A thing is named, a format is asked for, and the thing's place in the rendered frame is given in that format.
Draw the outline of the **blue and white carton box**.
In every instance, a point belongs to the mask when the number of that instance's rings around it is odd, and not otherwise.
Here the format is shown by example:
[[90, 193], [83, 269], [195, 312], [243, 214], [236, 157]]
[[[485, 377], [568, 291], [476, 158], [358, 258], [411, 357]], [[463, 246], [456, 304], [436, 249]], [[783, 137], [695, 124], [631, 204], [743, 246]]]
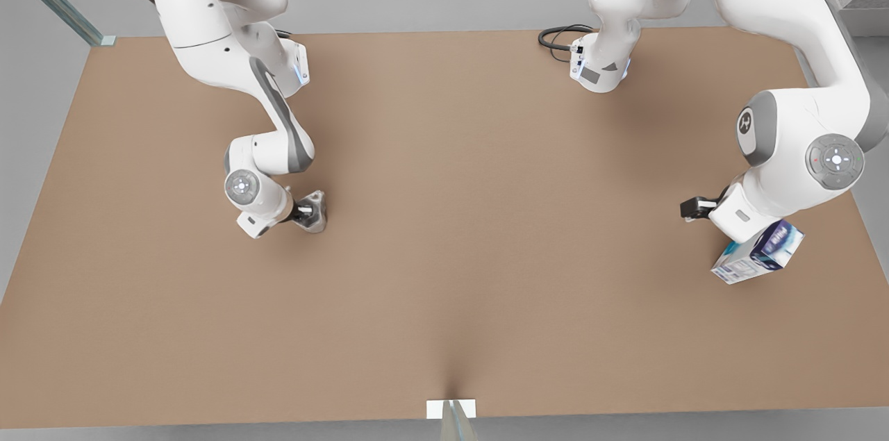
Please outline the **blue and white carton box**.
[[734, 285], [779, 271], [787, 267], [803, 241], [804, 232], [786, 220], [779, 220], [743, 244], [730, 242], [711, 272], [727, 285]]

